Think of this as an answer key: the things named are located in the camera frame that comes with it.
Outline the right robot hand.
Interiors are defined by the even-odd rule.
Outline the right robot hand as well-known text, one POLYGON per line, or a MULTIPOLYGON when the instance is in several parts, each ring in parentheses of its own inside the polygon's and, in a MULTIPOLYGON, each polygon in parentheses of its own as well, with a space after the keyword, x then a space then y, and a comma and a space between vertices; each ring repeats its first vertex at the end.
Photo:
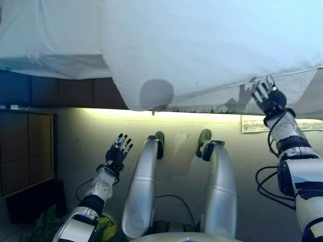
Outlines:
POLYGON ((286 109, 286 96, 276 87, 271 75, 266 76, 264 81, 257 82, 251 96, 267 117, 281 114, 286 109))

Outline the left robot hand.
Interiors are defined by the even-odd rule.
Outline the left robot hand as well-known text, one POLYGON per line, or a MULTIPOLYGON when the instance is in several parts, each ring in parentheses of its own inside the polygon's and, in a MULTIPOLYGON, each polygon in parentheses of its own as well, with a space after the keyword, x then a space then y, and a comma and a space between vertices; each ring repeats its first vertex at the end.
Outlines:
POLYGON ((119 134, 106 152, 107 166, 114 172, 120 172, 124 168, 123 161, 132 147, 132 139, 126 134, 119 134))

